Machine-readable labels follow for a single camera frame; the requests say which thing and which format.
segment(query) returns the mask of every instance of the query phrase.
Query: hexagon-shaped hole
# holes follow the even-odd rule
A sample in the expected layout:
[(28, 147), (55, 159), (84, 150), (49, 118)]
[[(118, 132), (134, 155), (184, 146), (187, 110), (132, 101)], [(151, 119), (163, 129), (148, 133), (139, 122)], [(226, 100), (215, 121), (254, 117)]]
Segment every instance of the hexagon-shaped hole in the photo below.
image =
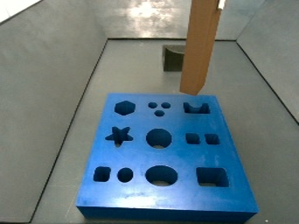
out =
[(115, 106), (115, 112), (122, 116), (127, 116), (136, 111), (136, 105), (131, 101), (122, 101)]

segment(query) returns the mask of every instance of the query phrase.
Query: gray floor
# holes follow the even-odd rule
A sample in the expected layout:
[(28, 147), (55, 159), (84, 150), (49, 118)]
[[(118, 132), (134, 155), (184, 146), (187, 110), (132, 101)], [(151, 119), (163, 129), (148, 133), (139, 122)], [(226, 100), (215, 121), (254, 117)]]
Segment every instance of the gray floor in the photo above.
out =
[[(228, 0), (216, 39), (236, 40), (266, 0)], [(192, 0), (94, 0), (94, 12), (112, 39), (186, 39)]]
[[(163, 72), (163, 45), (172, 43), (183, 44), (158, 40), (108, 41), (33, 223), (132, 222), (86, 220), (74, 203), (107, 93), (179, 93), (180, 73)], [(219, 97), (256, 195), (260, 213), (248, 223), (299, 223), (298, 124), (235, 42), (216, 43), (200, 93)]]

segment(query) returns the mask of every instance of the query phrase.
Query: star-shaped hole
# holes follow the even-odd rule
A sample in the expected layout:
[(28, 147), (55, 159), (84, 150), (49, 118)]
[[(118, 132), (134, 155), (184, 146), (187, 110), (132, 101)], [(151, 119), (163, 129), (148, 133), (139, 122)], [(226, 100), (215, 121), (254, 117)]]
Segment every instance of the star-shaped hole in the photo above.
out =
[(130, 131), (130, 127), (124, 129), (119, 129), (118, 127), (112, 127), (112, 135), (107, 136), (106, 139), (108, 141), (115, 141), (115, 145), (119, 148), (124, 141), (132, 141), (134, 138), (127, 134)]

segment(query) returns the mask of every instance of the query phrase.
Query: blue foam block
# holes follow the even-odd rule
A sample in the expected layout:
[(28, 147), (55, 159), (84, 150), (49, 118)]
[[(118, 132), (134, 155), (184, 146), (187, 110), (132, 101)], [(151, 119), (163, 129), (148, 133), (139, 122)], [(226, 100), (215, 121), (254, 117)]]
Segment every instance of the blue foam block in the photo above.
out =
[(87, 218), (244, 222), (258, 213), (215, 96), (108, 95), (76, 206)]

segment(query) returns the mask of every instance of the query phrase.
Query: white wall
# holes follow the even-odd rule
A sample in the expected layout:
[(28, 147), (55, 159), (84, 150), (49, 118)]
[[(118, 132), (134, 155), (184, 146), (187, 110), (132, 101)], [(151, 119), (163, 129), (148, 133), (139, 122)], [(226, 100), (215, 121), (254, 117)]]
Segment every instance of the white wall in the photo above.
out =
[(0, 23), (41, 0), (0, 0)]

